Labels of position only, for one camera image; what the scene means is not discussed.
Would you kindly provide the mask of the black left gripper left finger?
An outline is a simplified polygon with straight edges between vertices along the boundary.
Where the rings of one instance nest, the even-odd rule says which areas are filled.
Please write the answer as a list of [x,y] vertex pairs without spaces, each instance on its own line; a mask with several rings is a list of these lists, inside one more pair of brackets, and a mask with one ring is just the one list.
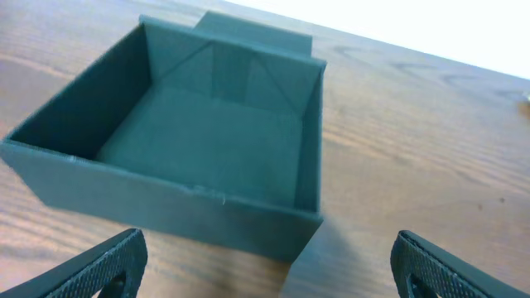
[[142,231],[129,228],[1,296],[135,298],[147,259]]

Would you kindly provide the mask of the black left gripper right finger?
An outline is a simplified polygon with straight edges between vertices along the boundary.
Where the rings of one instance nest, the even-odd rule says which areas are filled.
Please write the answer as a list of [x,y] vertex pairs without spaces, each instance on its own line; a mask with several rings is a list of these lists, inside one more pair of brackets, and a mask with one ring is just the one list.
[[417,234],[397,234],[390,256],[401,298],[529,298]]

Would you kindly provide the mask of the dark green box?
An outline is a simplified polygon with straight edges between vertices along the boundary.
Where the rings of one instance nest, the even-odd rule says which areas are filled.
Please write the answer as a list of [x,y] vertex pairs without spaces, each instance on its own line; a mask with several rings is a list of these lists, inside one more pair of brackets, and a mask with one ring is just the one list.
[[281,261],[322,223],[311,36],[207,12],[138,25],[10,132],[44,203]]

